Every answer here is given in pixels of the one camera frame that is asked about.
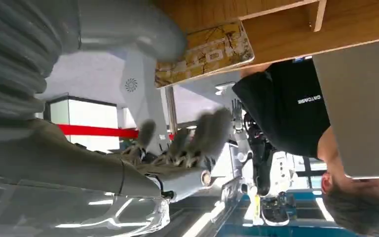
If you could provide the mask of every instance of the person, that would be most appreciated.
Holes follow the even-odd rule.
[[[335,222],[357,234],[379,235],[379,179],[345,176],[313,61],[256,66],[241,77],[232,89],[270,143],[327,164],[323,201]]]

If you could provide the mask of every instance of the white panel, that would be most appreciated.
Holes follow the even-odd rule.
[[[39,118],[39,119],[43,119],[44,118],[44,114],[43,113],[36,113],[35,116],[36,116],[36,118]]]
[[[56,102],[50,105],[50,120],[55,124],[70,124],[69,122],[69,104],[67,100]]]
[[[118,128],[116,106],[69,100],[69,117],[71,125]],[[108,153],[108,150],[119,149],[118,137],[72,135],[71,142],[91,151]]]

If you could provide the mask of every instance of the wooden shelf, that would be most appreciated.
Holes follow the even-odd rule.
[[[379,41],[379,0],[155,1],[185,32],[241,19],[255,53],[244,68]]]
[[[155,4],[184,32],[190,33],[317,1],[319,0],[155,0]]]

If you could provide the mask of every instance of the red barrier tape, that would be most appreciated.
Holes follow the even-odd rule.
[[[58,124],[58,126],[65,135],[107,136],[128,139],[136,139],[139,136],[139,131],[134,129],[90,127],[66,124]]]

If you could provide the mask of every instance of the silver laptop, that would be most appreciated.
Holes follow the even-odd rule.
[[[379,178],[379,42],[313,61],[345,173]]]

